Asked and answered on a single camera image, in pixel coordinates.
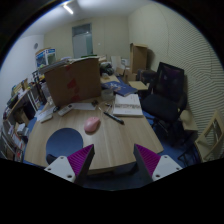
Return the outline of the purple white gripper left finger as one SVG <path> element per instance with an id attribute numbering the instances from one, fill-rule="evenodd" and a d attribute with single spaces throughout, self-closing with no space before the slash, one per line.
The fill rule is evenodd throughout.
<path id="1" fill-rule="evenodd" d="M 45 171 L 75 184 L 83 184 L 95 155 L 94 145 L 86 146 L 77 152 L 56 158 Z"/>

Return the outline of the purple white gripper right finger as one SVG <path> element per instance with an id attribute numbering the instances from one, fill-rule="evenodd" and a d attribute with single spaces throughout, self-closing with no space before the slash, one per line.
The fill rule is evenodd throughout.
<path id="1" fill-rule="evenodd" d="M 160 156 L 138 144 L 134 145 L 133 154 L 141 173 L 145 177 L 150 177 L 153 181 L 157 181 L 182 169 L 170 156 Z"/>

